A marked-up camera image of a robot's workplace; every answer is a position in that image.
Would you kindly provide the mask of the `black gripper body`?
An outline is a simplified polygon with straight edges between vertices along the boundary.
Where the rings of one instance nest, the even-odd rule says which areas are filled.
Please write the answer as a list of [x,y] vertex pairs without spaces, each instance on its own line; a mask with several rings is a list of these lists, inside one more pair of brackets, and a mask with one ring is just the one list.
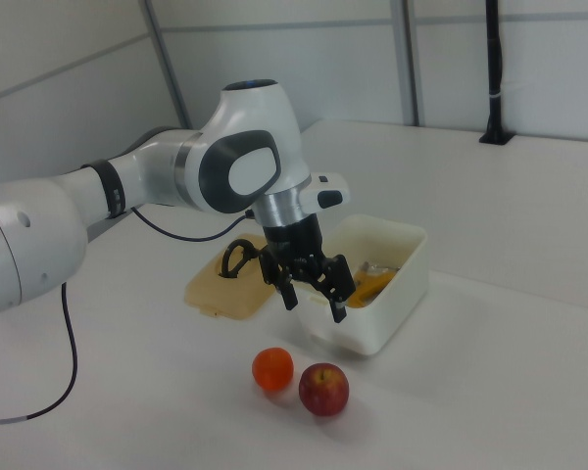
[[267,246],[262,254],[262,273],[267,283],[276,282],[279,268],[288,269],[294,279],[307,283],[323,276],[325,256],[315,214],[286,226],[265,227],[264,235]]

